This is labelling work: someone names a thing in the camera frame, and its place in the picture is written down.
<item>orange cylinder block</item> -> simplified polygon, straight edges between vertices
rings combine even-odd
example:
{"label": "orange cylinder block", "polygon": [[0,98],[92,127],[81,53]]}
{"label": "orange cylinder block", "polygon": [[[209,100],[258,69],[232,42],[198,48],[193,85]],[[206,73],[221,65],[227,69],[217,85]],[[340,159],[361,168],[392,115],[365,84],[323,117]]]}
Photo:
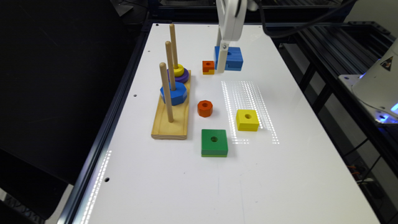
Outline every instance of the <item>orange cylinder block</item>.
{"label": "orange cylinder block", "polygon": [[213,112],[213,105],[210,101],[203,100],[198,104],[198,114],[204,118],[210,116]]}

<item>yellow square block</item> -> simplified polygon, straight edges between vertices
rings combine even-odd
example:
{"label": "yellow square block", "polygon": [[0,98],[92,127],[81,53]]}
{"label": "yellow square block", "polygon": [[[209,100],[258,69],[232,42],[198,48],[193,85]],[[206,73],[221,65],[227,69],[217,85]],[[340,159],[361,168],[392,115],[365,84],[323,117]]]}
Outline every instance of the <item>yellow square block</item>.
{"label": "yellow square block", "polygon": [[214,75],[214,69],[209,69],[209,72],[203,72],[204,75]]}
{"label": "yellow square block", "polygon": [[260,122],[255,110],[238,110],[236,124],[238,124],[238,131],[257,131]]}

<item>projected light pattern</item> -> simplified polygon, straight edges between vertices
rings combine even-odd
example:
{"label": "projected light pattern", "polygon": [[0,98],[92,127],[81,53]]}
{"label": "projected light pattern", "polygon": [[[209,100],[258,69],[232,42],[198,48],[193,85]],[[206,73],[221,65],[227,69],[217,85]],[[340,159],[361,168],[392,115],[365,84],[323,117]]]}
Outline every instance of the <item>projected light pattern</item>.
{"label": "projected light pattern", "polygon": [[101,183],[102,183],[102,181],[104,179],[104,174],[105,174],[106,167],[108,166],[109,158],[111,157],[111,153],[112,153],[112,151],[106,152],[105,158],[102,161],[101,167],[99,168],[98,176],[97,176],[97,178],[95,180],[95,183],[94,183],[94,186],[93,186],[93,190],[91,191],[91,194],[90,194],[90,197],[88,199],[85,212],[84,212],[83,217],[82,217],[81,222],[80,222],[81,224],[87,224],[88,220],[90,219],[91,212],[93,211],[95,200],[97,198],[98,192],[100,191]]}
{"label": "projected light pattern", "polygon": [[235,117],[237,110],[256,110],[259,119],[259,129],[271,131],[272,143],[279,144],[274,126],[271,123],[266,105],[262,99],[259,87],[249,81],[221,81],[229,127],[233,144],[249,144],[248,139],[236,136]]}

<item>blue square block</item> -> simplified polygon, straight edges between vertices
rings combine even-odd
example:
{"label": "blue square block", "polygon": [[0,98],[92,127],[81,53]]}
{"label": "blue square block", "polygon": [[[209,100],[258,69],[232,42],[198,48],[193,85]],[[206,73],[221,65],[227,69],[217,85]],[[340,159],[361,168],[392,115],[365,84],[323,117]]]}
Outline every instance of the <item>blue square block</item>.
{"label": "blue square block", "polygon": [[[218,53],[220,47],[216,46],[214,51],[215,69],[218,65]],[[243,66],[243,57],[240,47],[228,48],[228,55],[226,56],[225,70],[229,71],[241,71]]]}

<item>green square block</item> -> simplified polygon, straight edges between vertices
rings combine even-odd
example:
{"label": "green square block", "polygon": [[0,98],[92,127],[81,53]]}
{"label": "green square block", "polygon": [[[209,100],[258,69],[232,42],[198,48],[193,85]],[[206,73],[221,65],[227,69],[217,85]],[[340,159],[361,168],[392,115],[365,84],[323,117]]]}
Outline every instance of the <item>green square block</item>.
{"label": "green square block", "polygon": [[228,143],[225,130],[202,129],[201,131],[201,156],[226,157]]}
{"label": "green square block", "polygon": [[226,157],[226,155],[201,155],[202,157]]}

